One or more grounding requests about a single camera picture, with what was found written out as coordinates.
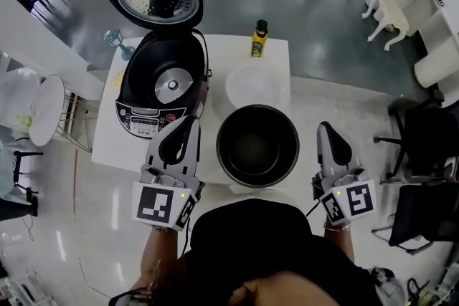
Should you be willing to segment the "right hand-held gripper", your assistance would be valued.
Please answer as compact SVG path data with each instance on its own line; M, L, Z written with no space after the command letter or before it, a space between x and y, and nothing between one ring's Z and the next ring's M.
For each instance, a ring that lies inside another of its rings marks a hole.
M376 211L376 190L366 168L352 159L344 138L323 121L317 129L321 170L312 181L314 198L326 211L331 225L347 225Z

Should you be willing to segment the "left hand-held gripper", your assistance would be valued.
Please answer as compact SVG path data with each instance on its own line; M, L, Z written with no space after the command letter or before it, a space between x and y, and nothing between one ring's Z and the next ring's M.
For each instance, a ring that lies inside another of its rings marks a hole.
M160 229L184 229L205 186L195 177L200 140L199 119L193 115L169 123L152 137L147 165L141 167L140 181L133 184L134 220ZM180 173L154 168L175 165L180 166Z

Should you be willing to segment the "black pot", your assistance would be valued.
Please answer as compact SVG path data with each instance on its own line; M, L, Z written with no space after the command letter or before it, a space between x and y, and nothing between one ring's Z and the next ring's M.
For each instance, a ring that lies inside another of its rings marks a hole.
M268 188L294 169L300 153L290 118L269 105L236 109L220 126L216 152L223 171L248 188Z

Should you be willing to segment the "white steamer tray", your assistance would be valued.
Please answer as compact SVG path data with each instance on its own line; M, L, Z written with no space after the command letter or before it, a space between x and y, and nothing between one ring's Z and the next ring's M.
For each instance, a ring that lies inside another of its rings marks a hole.
M289 114L290 77L277 67L244 64L227 75L225 91L235 108L268 105Z

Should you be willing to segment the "person's right forearm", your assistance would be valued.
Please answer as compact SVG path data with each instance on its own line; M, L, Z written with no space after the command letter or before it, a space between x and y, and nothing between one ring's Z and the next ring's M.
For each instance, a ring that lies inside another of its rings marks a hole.
M354 262L354 248L351 240L351 226L349 224L332 225L328 220L323 224L324 238L334 243L344 254Z

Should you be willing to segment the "person's left forearm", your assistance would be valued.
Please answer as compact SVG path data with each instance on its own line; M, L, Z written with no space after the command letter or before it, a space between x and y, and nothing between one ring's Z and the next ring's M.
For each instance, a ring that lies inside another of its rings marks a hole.
M152 229L143 250L140 263L139 287L147 287L153 281L158 264L177 259L178 233L164 229Z

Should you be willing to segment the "maroon rice cooker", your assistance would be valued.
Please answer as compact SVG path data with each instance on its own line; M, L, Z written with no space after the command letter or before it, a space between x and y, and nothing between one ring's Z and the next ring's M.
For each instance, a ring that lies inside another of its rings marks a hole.
M148 34L128 61L115 100L124 129L151 139L185 115L200 116L207 98L209 55L197 30L204 0L109 0Z

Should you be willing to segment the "black office chair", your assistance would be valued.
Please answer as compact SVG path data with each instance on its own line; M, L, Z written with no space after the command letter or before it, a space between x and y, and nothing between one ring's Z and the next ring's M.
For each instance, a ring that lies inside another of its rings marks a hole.
M388 115L396 120L400 138L374 137L375 143L400 147L395 167L386 173L386 178L398 174L404 158L415 177L446 178L447 159L459 157L459 100L441 108L438 104L443 101L440 95L405 111L388 109Z
M372 234L410 255L435 242L459 243L459 183L402 186L393 223Z

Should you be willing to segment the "person's dark top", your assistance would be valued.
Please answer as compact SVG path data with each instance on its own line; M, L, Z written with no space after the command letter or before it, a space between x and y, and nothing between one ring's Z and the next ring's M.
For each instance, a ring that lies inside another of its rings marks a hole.
M157 265L147 287L136 283L108 306L228 306L245 282L291 272L333 300L321 306L382 306L380 281L334 243L315 235L289 204L245 199L202 214L190 248Z

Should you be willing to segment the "teal lantern lamp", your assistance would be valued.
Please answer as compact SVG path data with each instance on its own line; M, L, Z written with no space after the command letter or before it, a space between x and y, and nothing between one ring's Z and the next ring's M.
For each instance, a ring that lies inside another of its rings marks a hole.
M125 61L129 61L133 56L135 48L132 46L126 46L123 43L123 36L119 29L108 30L104 35L104 40L110 46L119 48L121 51L121 57Z

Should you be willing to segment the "yellow oil bottle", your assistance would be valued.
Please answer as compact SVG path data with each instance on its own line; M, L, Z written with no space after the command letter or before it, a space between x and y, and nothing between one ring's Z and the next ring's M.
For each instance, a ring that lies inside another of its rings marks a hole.
M252 46L250 50L251 57L262 57L267 39L268 23L264 19L259 19L252 35Z

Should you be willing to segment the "white round side table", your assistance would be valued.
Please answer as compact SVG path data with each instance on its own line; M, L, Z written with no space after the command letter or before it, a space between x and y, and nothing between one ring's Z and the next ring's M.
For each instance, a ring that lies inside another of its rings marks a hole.
M46 78L37 89L30 110L29 137L37 147L51 140L67 141L87 153L90 143L89 122L97 119L98 109L82 97L65 89L56 75Z

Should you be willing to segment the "white ornate stool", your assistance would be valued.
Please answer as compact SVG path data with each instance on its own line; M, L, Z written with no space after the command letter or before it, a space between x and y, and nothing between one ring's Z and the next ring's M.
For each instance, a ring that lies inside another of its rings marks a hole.
M371 15L376 4L378 5L377 11L382 12L382 19L374 32L367 37L367 41L371 42L381 30L392 25L399 30L399 34L384 45L384 50L388 52L393 44L402 41L407 36L410 26L403 10L395 0L370 0L368 9L361 15L362 19L366 19Z

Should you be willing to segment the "pale teal storage box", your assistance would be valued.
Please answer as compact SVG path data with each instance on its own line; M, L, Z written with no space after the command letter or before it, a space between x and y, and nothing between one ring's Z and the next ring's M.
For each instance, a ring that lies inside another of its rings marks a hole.
M14 188L14 154L0 141L0 199L7 200Z

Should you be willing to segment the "white column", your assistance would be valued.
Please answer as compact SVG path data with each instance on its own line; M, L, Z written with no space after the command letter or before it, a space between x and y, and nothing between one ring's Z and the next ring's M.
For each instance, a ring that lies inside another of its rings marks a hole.
M43 77L57 75L86 100L102 97L104 84L87 71L88 63L17 0L0 0L0 50Z

